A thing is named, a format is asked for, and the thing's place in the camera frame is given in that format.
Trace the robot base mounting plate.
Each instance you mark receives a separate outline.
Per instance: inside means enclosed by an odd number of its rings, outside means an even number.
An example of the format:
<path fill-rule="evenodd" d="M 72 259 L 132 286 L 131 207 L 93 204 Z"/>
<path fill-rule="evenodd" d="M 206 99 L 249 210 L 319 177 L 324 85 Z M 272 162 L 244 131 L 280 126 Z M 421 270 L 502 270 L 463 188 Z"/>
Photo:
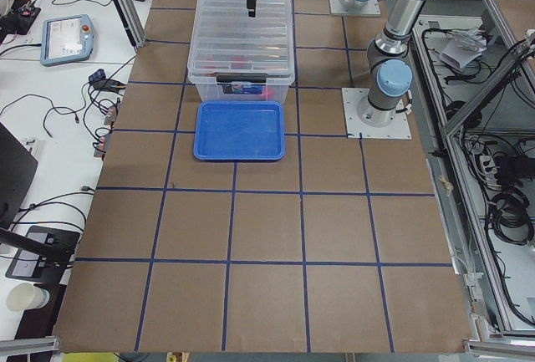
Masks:
<path fill-rule="evenodd" d="M 394 110 L 374 108 L 367 88 L 342 88 L 347 136 L 355 139 L 410 140 L 411 133 L 402 101 Z"/>
<path fill-rule="evenodd" d="M 358 0 L 329 0 L 330 13 L 337 16 L 355 16 L 378 18 L 380 5 L 378 0 L 361 2 Z"/>

